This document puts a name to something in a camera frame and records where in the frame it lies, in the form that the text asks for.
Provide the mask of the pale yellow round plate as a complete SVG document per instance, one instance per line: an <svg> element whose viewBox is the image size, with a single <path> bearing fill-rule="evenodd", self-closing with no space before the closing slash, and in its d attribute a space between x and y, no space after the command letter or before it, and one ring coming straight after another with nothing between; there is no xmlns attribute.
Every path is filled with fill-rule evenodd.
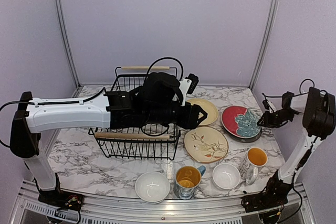
<svg viewBox="0 0 336 224"><path fill-rule="evenodd" d="M191 105L199 105L206 113L207 118L203 120L199 126L208 126L213 124L218 118L218 109L215 105L205 99L193 98L189 99L188 102Z"/></svg>

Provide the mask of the red and teal plate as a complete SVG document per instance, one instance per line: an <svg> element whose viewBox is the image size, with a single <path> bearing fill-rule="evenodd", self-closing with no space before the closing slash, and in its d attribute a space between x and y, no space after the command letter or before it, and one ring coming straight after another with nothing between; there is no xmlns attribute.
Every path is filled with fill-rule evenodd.
<svg viewBox="0 0 336 224"><path fill-rule="evenodd" d="M259 119L260 117L251 109L237 105L225 108L221 117L222 123L226 124L226 126L237 123L240 126L243 125L250 128L255 127Z"/></svg>

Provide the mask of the black wire dish rack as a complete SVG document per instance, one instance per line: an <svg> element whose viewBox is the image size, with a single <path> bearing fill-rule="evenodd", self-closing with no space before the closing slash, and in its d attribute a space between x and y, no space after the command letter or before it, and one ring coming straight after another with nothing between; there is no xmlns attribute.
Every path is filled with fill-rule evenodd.
<svg viewBox="0 0 336 224"><path fill-rule="evenodd" d="M144 83L146 67L116 67L112 91L131 91ZM141 128L90 128L107 158L167 159L174 160L181 131L175 124L147 124Z"/></svg>

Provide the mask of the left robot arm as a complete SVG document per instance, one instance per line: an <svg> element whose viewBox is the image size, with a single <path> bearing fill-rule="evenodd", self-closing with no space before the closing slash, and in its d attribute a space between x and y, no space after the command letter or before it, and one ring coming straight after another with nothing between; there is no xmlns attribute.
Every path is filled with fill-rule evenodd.
<svg viewBox="0 0 336 224"><path fill-rule="evenodd" d="M60 189L58 175L39 149L43 131L73 127L142 128L148 124L175 124L192 130L207 118L199 105L186 100L197 83L198 77L193 74L178 79L165 72L152 72L130 91L102 89L81 99L47 100L24 92L16 102L18 108L12 121L9 148L24 160L40 193L61 206L66 202L66 193Z"/></svg>

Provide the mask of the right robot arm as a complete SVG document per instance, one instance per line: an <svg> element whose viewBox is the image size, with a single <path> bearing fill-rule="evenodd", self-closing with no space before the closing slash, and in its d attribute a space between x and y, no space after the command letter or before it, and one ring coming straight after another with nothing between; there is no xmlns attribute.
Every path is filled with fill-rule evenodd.
<svg viewBox="0 0 336 224"><path fill-rule="evenodd" d="M262 103L266 110L257 124L278 129L292 122L295 115L302 115L303 134L260 195L260 203L265 207L287 198L312 153L335 130L335 96L325 90L310 87L308 92L297 95L286 92L281 96L280 110L276 110L268 98L264 96Z"/></svg>

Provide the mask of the grey reindeer plate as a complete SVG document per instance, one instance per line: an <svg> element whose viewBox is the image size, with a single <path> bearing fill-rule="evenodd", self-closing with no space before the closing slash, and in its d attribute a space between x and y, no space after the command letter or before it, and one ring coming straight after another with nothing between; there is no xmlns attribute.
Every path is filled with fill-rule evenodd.
<svg viewBox="0 0 336 224"><path fill-rule="evenodd" d="M261 137L262 129L260 126L255 127L240 126L237 123L226 126L222 123L225 133L227 133L232 139L241 143L251 143L258 140Z"/></svg>

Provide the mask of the cream bird pattern plate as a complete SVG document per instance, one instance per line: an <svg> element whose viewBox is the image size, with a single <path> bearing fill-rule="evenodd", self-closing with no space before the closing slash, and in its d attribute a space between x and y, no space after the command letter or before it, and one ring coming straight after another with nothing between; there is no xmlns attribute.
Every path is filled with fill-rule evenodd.
<svg viewBox="0 0 336 224"><path fill-rule="evenodd" d="M184 136L187 153L199 163L213 163L224 158L229 149L226 137L218 130L201 126Z"/></svg>

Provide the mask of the white patterned mug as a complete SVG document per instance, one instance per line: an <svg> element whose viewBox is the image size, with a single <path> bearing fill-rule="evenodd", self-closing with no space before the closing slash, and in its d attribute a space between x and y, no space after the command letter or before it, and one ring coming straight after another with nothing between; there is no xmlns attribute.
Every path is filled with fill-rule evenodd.
<svg viewBox="0 0 336 224"><path fill-rule="evenodd" d="M241 179L245 181L246 185L252 185L256 181L259 172L267 162L267 154L261 148L252 147L246 152L238 167Z"/></svg>

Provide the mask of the small white bowl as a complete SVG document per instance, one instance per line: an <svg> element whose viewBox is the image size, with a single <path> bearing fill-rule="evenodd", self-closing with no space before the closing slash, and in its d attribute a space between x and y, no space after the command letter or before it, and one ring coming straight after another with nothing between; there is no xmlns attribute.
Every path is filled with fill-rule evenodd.
<svg viewBox="0 0 336 224"><path fill-rule="evenodd" d="M232 164L218 164L212 172L214 185L222 190L231 190L240 183L240 172Z"/></svg>

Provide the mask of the large white bowl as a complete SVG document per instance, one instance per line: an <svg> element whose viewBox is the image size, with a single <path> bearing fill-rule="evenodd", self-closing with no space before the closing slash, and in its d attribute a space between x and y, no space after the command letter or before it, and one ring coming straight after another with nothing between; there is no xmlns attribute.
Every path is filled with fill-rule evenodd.
<svg viewBox="0 0 336 224"><path fill-rule="evenodd" d="M138 177L134 186L140 199L151 204L162 202L171 190L167 177L158 172L146 172Z"/></svg>

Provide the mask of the blue handled mug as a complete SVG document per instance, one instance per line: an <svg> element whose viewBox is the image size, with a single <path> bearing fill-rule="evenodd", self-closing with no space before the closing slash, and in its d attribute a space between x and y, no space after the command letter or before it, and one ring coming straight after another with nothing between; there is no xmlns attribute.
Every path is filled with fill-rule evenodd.
<svg viewBox="0 0 336 224"><path fill-rule="evenodd" d="M205 171L206 167L203 165L198 168L193 166L181 167L174 177L175 195L182 200L193 198Z"/></svg>

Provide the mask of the right aluminium frame post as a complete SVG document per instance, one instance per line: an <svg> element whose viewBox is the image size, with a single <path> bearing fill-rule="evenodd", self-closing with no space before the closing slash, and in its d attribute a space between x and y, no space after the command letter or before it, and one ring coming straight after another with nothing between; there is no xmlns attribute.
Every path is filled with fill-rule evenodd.
<svg viewBox="0 0 336 224"><path fill-rule="evenodd" d="M263 66L263 62L264 62L265 57L266 57L267 48L268 48L272 28L273 28L273 26L275 24L275 20L276 20L278 6L279 6L279 0L270 0L270 6L269 6L269 11L268 11L268 16L267 16L267 21L266 21L264 34L263 34L261 45L260 45L260 48L259 48L257 61L256 61L256 64L254 66L254 70L253 70L253 73L252 73L252 76L251 76L251 79L250 79L250 82L249 82L249 88L251 90L253 90L257 85L257 81L258 81L258 78L259 78L259 75L260 75L260 72L261 72L261 69L262 69L262 66Z"/></svg>

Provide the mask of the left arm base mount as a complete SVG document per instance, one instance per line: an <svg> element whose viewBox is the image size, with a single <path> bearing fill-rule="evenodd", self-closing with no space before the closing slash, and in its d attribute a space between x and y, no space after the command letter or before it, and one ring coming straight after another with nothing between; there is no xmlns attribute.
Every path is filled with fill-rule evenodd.
<svg viewBox="0 0 336 224"><path fill-rule="evenodd" d="M69 191L61 191L60 193L55 193L52 191L42 191L38 197L38 200L40 202L61 209L70 209L74 211L81 210L83 199L84 196L82 194L75 194Z"/></svg>

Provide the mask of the aluminium front rail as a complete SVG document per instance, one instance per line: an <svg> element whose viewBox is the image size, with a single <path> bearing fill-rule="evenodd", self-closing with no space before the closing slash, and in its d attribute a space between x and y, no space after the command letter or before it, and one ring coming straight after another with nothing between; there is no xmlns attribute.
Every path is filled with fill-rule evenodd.
<svg viewBox="0 0 336 224"><path fill-rule="evenodd" d="M138 198L85 193L81 213L61 210L38 201L32 183L24 183L14 204L9 223L260 223L260 212L247 213L240 196L205 199L167 199L148 204Z"/></svg>

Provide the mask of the left aluminium frame post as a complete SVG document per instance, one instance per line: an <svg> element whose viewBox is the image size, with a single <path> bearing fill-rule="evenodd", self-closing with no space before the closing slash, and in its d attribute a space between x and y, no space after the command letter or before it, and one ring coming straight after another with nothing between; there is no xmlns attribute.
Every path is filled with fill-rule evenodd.
<svg viewBox="0 0 336 224"><path fill-rule="evenodd" d="M55 1L55 7L56 7L56 13L57 13L57 19L58 19L58 25L60 29L60 34L61 34L61 40L62 44L65 50L66 54L66 59L68 62L70 74L72 77L72 80L74 82L74 85L77 89L81 87L80 81L78 78L77 70L75 67L75 62L73 59L72 51L71 51L71 46L67 34L67 29L66 29L66 22L65 22L65 17L64 17L64 12L63 12L63 6L62 6L62 1L61 0L54 0Z"/></svg>

